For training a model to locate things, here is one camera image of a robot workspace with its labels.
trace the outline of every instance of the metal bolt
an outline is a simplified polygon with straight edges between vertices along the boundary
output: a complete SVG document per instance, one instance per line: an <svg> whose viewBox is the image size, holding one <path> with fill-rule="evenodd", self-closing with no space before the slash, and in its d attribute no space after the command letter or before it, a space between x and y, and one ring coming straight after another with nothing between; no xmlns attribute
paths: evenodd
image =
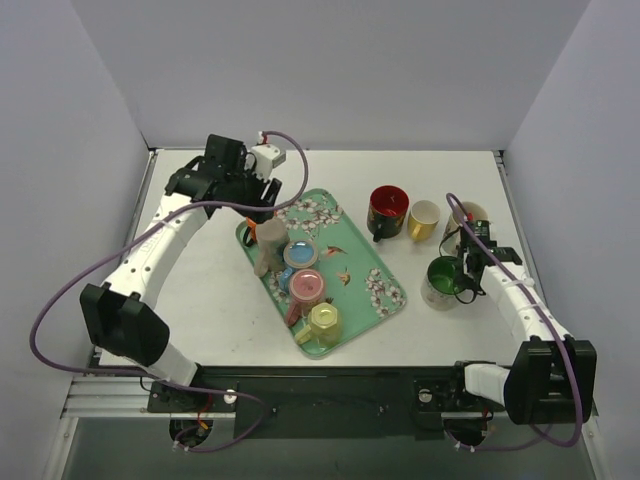
<svg viewBox="0 0 640 480"><path fill-rule="evenodd" d="M418 400L422 403L429 403L433 399L431 391L428 388L423 388L418 392Z"/></svg>
<svg viewBox="0 0 640 480"><path fill-rule="evenodd" d="M227 392L235 393L235 390L228 388ZM226 403L227 405L233 405L234 403L236 403L238 397L236 395L225 395L223 399L224 403Z"/></svg>

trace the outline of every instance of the cup handle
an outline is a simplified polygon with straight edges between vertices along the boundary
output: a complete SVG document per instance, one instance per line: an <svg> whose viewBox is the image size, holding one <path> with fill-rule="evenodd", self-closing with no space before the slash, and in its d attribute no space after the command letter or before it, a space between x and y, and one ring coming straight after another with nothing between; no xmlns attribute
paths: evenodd
<svg viewBox="0 0 640 480"><path fill-rule="evenodd" d="M269 264L267 263L267 254L264 250L260 250L258 258L253 266L253 273L257 277L264 277L269 270Z"/></svg>
<svg viewBox="0 0 640 480"><path fill-rule="evenodd" d="M289 294L289 281L291 280L291 275L293 275L293 268L287 267L278 279L278 286L280 287L280 290L286 294Z"/></svg>
<svg viewBox="0 0 640 480"><path fill-rule="evenodd" d="M411 230L411 238L413 238L414 240L417 240L418 234L420 233L421 229L422 229L422 225L416 225L415 227L413 227L413 230Z"/></svg>
<svg viewBox="0 0 640 480"><path fill-rule="evenodd" d="M293 327L300 318L300 314L300 304L294 300L291 300L289 310L287 310L287 313L284 316L284 323L287 324L287 327Z"/></svg>
<svg viewBox="0 0 640 480"><path fill-rule="evenodd" d="M376 231L375 231L375 233L373 234L373 241L374 241L375 243L378 243L380 240L382 240L382 224L381 224L381 223L379 223L379 224L376 226Z"/></svg>
<svg viewBox="0 0 640 480"><path fill-rule="evenodd" d="M311 336L311 327L309 325L305 325L293 338L298 345L302 345L303 343L307 343L311 340Z"/></svg>

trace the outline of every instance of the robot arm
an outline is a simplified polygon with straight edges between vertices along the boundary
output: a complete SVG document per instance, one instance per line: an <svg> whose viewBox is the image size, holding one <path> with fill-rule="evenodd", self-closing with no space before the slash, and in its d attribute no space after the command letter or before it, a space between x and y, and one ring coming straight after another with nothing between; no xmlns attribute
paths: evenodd
<svg viewBox="0 0 640 480"><path fill-rule="evenodd" d="M268 179L285 160L285 153L269 144L245 152L239 141L210 135L204 156L171 176L147 230L193 202L273 206L282 184ZM197 365L171 344L169 327L153 309L173 265L214 211L215 207L201 207L172 219L134 248L101 286L84 288L80 304L94 345L129 358L159 378L191 383ZM268 218L268 214L238 213L257 223Z"/></svg>
<svg viewBox="0 0 640 480"><path fill-rule="evenodd" d="M470 226L514 277L521 280L511 280L462 230L458 282L464 282L493 300L511 335L521 346L510 369L489 363L465 364L466 392L504 406L516 424L575 422L575 404L566 369L551 331L535 308L538 307L551 321L559 337L564 339L578 381L583 421L588 420L595 378L595 349L588 341L573 339L551 315L533 289L533 281L527 276L515 251L509 247L498 247L491 241L488 222L470 222ZM530 293L534 305L521 287Z"/></svg>

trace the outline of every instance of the pink cup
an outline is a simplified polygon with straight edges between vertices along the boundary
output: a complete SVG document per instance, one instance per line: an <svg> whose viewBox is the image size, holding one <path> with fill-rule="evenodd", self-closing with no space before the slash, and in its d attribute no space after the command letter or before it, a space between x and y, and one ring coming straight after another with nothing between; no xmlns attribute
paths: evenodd
<svg viewBox="0 0 640 480"><path fill-rule="evenodd" d="M326 283L320 272L310 268L298 270L289 281L291 305L284 317L288 327L296 324L300 317L305 317L317 304L324 302Z"/></svg>

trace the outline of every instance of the beige cup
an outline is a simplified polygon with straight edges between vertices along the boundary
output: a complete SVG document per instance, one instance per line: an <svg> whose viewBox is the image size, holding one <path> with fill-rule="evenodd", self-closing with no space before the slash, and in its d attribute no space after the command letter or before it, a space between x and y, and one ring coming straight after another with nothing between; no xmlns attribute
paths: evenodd
<svg viewBox="0 0 640 480"><path fill-rule="evenodd" d="M487 214L486 210L477 203L462 202L462 206L464 206L467 213L473 216L474 220L489 220L489 215ZM455 208L458 212L460 212L460 209L457 206ZM453 255L454 257L458 255L458 247L460 246L460 232L454 235L450 234L459 226L460 223L458 222L458 218L454 215L453 212L451 212L451 215L449 215L449 220L447 221L447 226L445 227L444 233L442 234L442 240L444 241L444 243L442 244L442 250L447 252L449 255Z"/></svg>
<svg viewBox="0 0 640 480"><path fill-rule="evenodd" d="M420 200L411 207L407 232L414 242L429 238L440 220L440 208L429 200Z"/></svg>
<svg viewBox="0 0 640 480"><path fill-rule="evenodd" d="M289 243L289 232L284 222L277 217L256 226L258 239L258 258L253 267L253 273L264 277L266 273L281 272L285 268L282 259L282 247Z"/></svg>

